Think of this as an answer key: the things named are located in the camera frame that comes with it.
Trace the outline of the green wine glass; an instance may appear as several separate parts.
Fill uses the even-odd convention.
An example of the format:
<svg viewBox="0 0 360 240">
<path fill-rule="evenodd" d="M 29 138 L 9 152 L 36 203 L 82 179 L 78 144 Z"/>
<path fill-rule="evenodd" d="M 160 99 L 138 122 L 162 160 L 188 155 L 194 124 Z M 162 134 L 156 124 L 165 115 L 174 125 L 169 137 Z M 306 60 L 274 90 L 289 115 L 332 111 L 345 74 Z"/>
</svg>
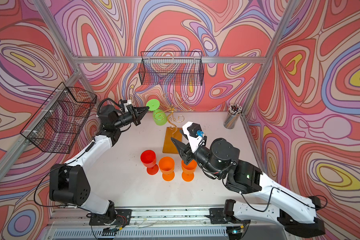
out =
<svg viewBox="0 0 360 240">
<path fill-rule="evenodd" d="M 160 102 L 157 99 L 151 99 L 146 103 L 149 111 L 153 113 L 153 120 L 158 126 L 163 126 L 167 123 L 167 115 L 160 109 Z"/>
</svg>

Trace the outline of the orange wine glass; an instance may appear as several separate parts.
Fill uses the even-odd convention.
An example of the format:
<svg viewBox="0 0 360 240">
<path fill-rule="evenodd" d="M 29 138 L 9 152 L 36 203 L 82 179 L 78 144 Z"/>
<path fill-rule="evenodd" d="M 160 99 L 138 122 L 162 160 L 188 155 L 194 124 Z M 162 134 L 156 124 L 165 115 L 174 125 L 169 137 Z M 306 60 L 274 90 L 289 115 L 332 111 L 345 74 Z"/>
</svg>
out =
<svg viewBox="0 0 360 240">
<path fill-rule="evenodd" d="M 159 161 L 159 169 L 165 181 L 170 182 L 175 177 L 175 161 L 171 157 L 163 157 Z"/>
<path fill-rule="evenodd" d="M 189 162 L 188 165 L 185 164 L 184 161 L 181 162 L 182 164 L 182 179 L 185 182 L 191 182 L 194 179 L 194 172 L 196 168 L 198 167 L 198 164 L 195 160 L 192 160 Z"/>
</svg>

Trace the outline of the orange wine glass front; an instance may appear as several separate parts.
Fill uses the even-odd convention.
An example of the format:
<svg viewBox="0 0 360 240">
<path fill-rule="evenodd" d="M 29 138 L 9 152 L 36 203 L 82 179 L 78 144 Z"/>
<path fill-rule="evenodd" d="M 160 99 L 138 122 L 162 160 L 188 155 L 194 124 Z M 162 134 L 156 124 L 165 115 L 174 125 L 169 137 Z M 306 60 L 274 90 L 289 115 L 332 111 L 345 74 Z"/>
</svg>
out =
<svg viewBox="0 0 360 240">
<path fill-rule="evenodd" d="M 189 162 L 188 165 L 185 164 L 184 161 L 181 162 L 182 164 L 182 179 L 185 182 L 191 182 L 194 179 L 194 172 L 196 168 L 198 167 L 198 164 L 195 160 L 192 160 Z"/>
</svg>

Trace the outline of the red wine glass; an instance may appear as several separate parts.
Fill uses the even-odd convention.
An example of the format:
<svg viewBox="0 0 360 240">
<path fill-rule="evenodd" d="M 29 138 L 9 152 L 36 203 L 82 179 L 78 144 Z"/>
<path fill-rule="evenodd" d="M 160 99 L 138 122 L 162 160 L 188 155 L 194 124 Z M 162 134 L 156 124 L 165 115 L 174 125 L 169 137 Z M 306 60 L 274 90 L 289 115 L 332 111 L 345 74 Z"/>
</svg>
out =
<svg viewBox="0 0 360 240">
<path fill-rule="evenodd" d="M 149 175 L 155 175 L 159 171 L 159 166 L 157 165 L 157 157 L 156 153 L 152 150 L 144 151 L 141 156 L 140 160 L 143 165 L 147 168 L 147 173 Z"/>
</svg>

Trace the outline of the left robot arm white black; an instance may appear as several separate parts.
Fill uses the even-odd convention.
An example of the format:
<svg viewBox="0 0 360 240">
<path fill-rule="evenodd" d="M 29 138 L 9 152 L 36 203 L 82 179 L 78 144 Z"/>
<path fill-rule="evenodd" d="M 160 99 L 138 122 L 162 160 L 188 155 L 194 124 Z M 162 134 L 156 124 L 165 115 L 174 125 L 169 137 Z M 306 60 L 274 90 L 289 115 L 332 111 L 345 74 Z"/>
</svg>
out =
<svg viewBox="0 0 360 240">
<path fill-rule="evenodd" d="M 92 191 L 86 173 L 99 157 L 110 150 L 121 134 L 131 125 L 138 126 L 149 107 L 134 107 L 130 100 L 105 105 L 102 100 L 97 108 L 100 127 L 93 140 L 72 159 L 64 164 L 55 164 L 47 174 L 49 180 L 49 198 L 60 206 L 70 205 L 88 211 L 102 225 L 115 224 L 118 214 L 111 200 L 99 197 Z"/>
</svg>

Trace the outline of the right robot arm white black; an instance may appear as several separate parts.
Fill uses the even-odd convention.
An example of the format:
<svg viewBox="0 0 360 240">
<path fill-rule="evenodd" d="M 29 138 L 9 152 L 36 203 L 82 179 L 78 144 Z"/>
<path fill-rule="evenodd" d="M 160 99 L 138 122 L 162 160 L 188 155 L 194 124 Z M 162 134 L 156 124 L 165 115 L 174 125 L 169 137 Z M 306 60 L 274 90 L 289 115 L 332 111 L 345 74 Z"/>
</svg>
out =
<svg viewBox="0 0 360 240">
<path fill-rule="evenodd" d="M 242 198 L 252 196 L 267 202 L 259 209 L 247 200 L 226 200 L 221 214 L 208 216 L 212 224 L 242 224 L 246 230 L 251 221 L 260 220 L 282 226 L 287 233 L 301 238 L 326 233 L 324 222 L 317 216 L 323 208 L 318 196 L 303 197 L 276 183 L 258 167 L 239 160 L 240 150 L 223 138 L 215 139 L 207 148 L 207 137 L 200 130 L 182 135 L 188 144 L 175 138 L 171 141 L 186 165 L 195 161 L 208 178 L 221 180 L 227 190 Z"/>
</svg>

